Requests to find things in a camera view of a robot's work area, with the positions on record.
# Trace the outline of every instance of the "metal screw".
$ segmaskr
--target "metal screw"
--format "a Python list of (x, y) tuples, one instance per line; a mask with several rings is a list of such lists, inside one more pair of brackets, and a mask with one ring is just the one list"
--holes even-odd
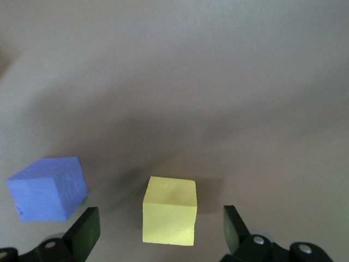
[(302, 251), (305, 254), (311, 254), (312, 253), (311, 248), (309, 246), (305, 245), (305, 244), (299, 245), (299, 249), (300, 249), (300, 251)]
[(6, 256), (7, 256), (7, 252), (6, 251), (0, 252), (0, 259), (4, 258)]
[(262, 237), (260, 237), (260, 236), (255, 236), (255, 237), (253, 238), (253, 241), (254, 241), (255, 243), (257, 243), (258, 245), (264, 244), (264, 239), (263, 239)]
[(54, 241), (51, 241), (51, 242), (49, 242), (49, 243), (47, 243), (46, 245), (45, 245), (45, 248), (52, 248), (52, 247), (54, 247), (56, 245), (56, 243), (54, 242)]

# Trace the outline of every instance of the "yellow foam block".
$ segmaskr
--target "yellow foam block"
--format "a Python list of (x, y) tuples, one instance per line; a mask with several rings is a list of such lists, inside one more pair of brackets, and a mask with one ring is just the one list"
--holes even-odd
[(152, 176), (143, 201), (143, 242), (193, 246), (196, 212), (195, 181)]

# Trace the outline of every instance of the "foam cube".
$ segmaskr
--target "foam cube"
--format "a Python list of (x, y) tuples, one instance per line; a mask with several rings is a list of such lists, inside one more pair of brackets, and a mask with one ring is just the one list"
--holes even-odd
[(143, 200), (143, 242), (194, 245), (195, 181), (152, 176)]
[(88, 194), (77, 157), (40, 159), (7, 186), (23, 222), (67, 221)]

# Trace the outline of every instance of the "foam block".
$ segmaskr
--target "foam block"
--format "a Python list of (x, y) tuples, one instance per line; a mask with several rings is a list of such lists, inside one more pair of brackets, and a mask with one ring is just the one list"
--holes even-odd
[(88, 194), (77, 157), (40, 159), (7, 186), (23, 222), (67, 221)]
[(154, 177), (143, 200), (143, 242), (194, 245), (195, 181)]

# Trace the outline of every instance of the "gray surface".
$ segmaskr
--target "gray surface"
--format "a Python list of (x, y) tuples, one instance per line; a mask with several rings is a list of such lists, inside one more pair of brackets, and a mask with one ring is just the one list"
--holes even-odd
[[(349, 245), (348, 1), (1, 1), (0, 246), (101, 209), (88, 261), (218, 261), (222, 205), (277, 243)], [(5, 179), (79, 156), (68, 223), (23, 224)], [(195, 245), (142, 243), (150, 175), (197, 181)]]

